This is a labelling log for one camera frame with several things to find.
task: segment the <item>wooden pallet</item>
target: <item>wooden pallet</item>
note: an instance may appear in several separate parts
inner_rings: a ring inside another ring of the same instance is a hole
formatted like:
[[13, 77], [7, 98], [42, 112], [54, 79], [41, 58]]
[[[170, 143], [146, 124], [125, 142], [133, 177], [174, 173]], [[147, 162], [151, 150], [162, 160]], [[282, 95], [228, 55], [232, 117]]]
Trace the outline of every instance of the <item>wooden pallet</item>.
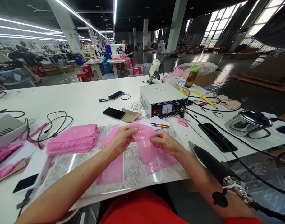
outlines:
[[235, 79], [238, 79], [238, 80], [243, 80], [246, 82], [250, 82], [253, 84], [257, 84], [260, 86], [264, 86], [267, 88], [271, 88], [271, 89], [279, 90], [281, 92], [285, 92], [285, 83], [282, 83], [282, 82], [275, 82], [275, 81], [271, 81], [271, 80], [267, 80], [267, 79], [263, 79], [263, 78], [249, 76], [246, 74], [242, 74], [242, 77], [236, 76], [236, 75], [232, 75], [232, 77]]

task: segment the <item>hand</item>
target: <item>hand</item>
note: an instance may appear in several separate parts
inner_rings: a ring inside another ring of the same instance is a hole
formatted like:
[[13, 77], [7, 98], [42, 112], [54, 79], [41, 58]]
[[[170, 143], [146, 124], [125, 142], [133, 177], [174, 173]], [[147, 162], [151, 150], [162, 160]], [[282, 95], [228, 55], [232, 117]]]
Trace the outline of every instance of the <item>hand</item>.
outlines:
[[151, 142], [159, 143], [159, 148], [165, 153], [175, 157], [183, 150], [186, 150], [177, 140], [166, 132], [156, 132], [156, 138], [151, 138]]
[[119, 155], [128, 148], [131, 142], [134, 142], [133, 134], [137, 132], [138, 128], [129, 129], [127, 125], [120, 127], [115, 136], [112, 138], [108, 147], [113, 149]]

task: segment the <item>green bottle cap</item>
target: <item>green bottle cap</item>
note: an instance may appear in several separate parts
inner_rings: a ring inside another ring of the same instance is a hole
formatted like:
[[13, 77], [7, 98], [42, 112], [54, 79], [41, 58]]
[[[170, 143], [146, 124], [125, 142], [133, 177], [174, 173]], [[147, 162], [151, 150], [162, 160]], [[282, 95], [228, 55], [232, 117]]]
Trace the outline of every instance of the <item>green bottle cap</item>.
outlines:
[[198, 72], [200, 70], [200, 67], [192, 67], [191, 71], [192, 72]]

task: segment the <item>orange scissors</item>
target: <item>orange scissors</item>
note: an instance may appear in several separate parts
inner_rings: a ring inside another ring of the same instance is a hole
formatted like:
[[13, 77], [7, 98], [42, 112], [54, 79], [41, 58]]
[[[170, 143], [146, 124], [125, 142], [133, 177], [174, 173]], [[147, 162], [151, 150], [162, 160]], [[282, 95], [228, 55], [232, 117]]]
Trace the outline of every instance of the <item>orange scissors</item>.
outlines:
[[152, 123], [151, 125], [154, 127], [159, 127], [159, 128], [169, 128], [169, 125], [165, 125], [165, 124]]

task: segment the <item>red shirt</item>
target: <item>red shirt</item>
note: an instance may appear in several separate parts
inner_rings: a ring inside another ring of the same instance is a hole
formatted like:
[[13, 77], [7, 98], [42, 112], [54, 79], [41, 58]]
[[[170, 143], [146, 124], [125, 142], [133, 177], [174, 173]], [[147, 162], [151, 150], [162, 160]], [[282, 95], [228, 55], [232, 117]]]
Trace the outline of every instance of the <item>red shirt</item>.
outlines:
[[[167, 203], [154, 193], [140, 189], [119, 196], [107, 209], [100, 221], [100, 224], [116, 223], [176, 223], [186, 224], [176, 214], [174, 214]], [[231, 218], [226, 224], [262, 224], [256, 219]]]

